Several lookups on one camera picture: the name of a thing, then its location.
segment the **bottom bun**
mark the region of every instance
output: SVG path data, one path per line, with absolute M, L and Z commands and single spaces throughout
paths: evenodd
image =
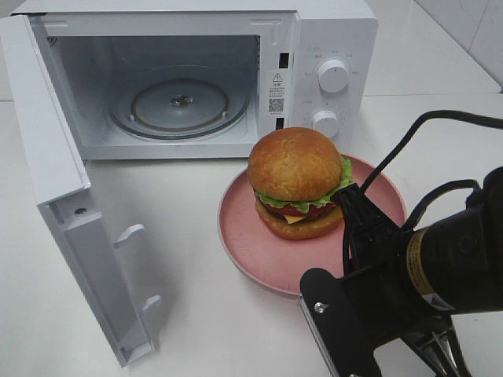
M 274 233 L 289 240 L 304 240 L 324 236 L 337 227 L 343 220 L 343 212 L 340 207 L 335 207 L 325 216 L 316 220 L 300 221 L 289 225 L 286 220 L 277 218 L 271 214 L 257 199 L 255 208 L 259 216 Z

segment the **top bun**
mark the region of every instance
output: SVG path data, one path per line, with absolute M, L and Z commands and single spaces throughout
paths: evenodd
M 263 137 L 248 160 L 248 179 L 273 199 L 306 202 L 320 199 L 340 183 L 336 146 L 316 130 L 291 127 Z

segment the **tomato slice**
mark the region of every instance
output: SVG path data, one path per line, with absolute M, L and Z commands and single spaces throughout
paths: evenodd
M 298 212 L 297 209 L 295 207 L 292 207 L 290 204 L 287 204 L 283 208 L 272 207 L 269 204 L 265 204 L 265 203 L 263 203 L 263 206 L 265 208 L 267 208 L 268 210 L 270 210 L 271 212 L 276 212 L 277 214 L 287 214 L 288 216 L 314 216 L 314 215 L 320 214 L 321 212 L 323 212 L 327 208 L 335 207 L 336 205 L 334 203 L 328 203 L 324 207 L 316 208 L 315 206 L 313 206 L 311 204 L 309 206 L 309 212 L 307 212 L 306 214 L 303 214 L 302 212 Z

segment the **burger patty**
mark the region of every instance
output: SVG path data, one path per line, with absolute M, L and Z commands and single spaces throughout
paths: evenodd
M 272 214 L 275 218 L 280 218 L 281 220 L 286 222 L 285 216 L 283 216 L 283 214 L 279 214 L 277 212 L 274 212 L 273 210 L 271 210 L 271 208 L 269 206 L 264 206 L 264 208 L 267 210 L 267 212 Z M 311 216 L 307 216 L 306 218 L 303 218 L 302 220 L 300 220 L 298 222 L 317 220 L 319 218 L 322 218 L 323 216 L 326 216 L 330 212 L 332 212 L 334 210 L 334 208 L 336 208 L 336 207 L 326 207 L 322 212 L 319 212 L 319 213 L 311 215 Z

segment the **black wire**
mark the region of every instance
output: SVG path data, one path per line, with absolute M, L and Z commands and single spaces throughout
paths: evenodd
M 410 141 L 412 136 L 416 133 L 419 127 L 429 119 L 452 119 L 460 120 L 462 122 L 476 124 L 478 126 L 485 126 L 489 128 L 495 128 L 503 130 L 503 119 L 491 118 L 489 116 L 476 115 L 470 112 L 459 112 L 457 110 L 435 110 L 433 112 L 425 112 L 409 128 L 403 139 L 391 150 L 391 152 L 383 159 L 383 161 L 377 165 L 377 167 L 369 174 L 365 179 L 362 186 L 360 187 L 360 194 L 355 198 L 354 207 L 356 207 L 361 200 L 361 197 L 370 186 L 370 184 L 376 179 L 376 177 L 383 171 L 383 169 L 401 152 L 401 150 Z M 344 228 L 343 236 L 343 268 L 344 274 L 348 274 L 352 271 L 351 260 L 349 258 L 349 240 L 348 236 L 352 227 L 353 210 L 347 215 L 346 226 Z
M 400 230 L 407 231 L 412 230 L 419 223 L 421 218 L 423 217 L 424 212 L 428 208 L 428 206 L 437 200 L 443 194 L 459 189 L 474 189 L 480 190 L 479 183 L 474 179 L 462 179 L 459 181 L 451 181 L 440 185 L 434 190 L 430 191 L 428 194 L 424 196 L 423 199 L 416 205 L 413 211 L 410 213 L 407 221 L 402 225 Z

